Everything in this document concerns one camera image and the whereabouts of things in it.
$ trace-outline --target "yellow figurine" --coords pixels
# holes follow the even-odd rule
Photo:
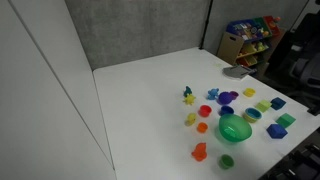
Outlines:
[[[196,121],[196,113],[190,113],[186,120],[186,126],[191,126]]]
[[[192,105],[195,98],[196,98],[196,97],[194,97],[192,94],[188,94],[187,97],[184,98],[184,102],[185,102],[186,104]]]

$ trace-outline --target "gray wall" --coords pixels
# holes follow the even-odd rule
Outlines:
[[[199,45],[210,0],[66,0],[92,69]],[[205,49],[228,22],[280,16],[290,28],[308,0],[214,0]]]

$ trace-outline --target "blue cube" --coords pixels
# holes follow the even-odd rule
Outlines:
[[[272,139],[282,139],[284,136],[288,134],[286,129],[284,129],[279,124],[271,124],[267,129],[269,135]]]
[[[274,109],[274,110],[279,110],[281,109],[285,104],[286,102],[280,98],[274,98],[272,101],[271,101],[271,107]]]

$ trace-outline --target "white tabletop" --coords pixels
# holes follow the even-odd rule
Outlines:
[[[94,71],[118,180],[257,179],[319,127],[320,117],[250,76],[242,81],[224,77],[221,70],[227,66],[192,48]],[[197,97],[192,106],[182,102],[185,86]],[[256,90],[254,97],[242,94],[247,87]],[[230,104],[238,115],[263,99],[280,97],[287,104],[263,113],[259,122],[251,124],[252,136],[232,144],[217,131],[221,106],[206,100],[212,88],[240,94]],[[203,104],[212,107],[212,114],[186,127],[187,115]],[[266,128],[284,113],[297,120],[284,139],[271,139]],[[199,122],[209,125],[206,134],[196,131]],[[200,142],[207,143],[208,157],[203,162],[191,156]],[[217,161],[222,154],[234,158],[233,168],[220,169]]]

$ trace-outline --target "green cube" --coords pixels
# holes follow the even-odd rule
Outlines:
[[[271,107],[271,105],[271,102],[262,100],[256,105],[256,108],[261,112],[266,112]]]
[[[282,127],[287,128],[289,127],[296,119],[289,114],[285,113],[282,116],[279,117],[279,119],[276,121],[278,124],[280,124]]]

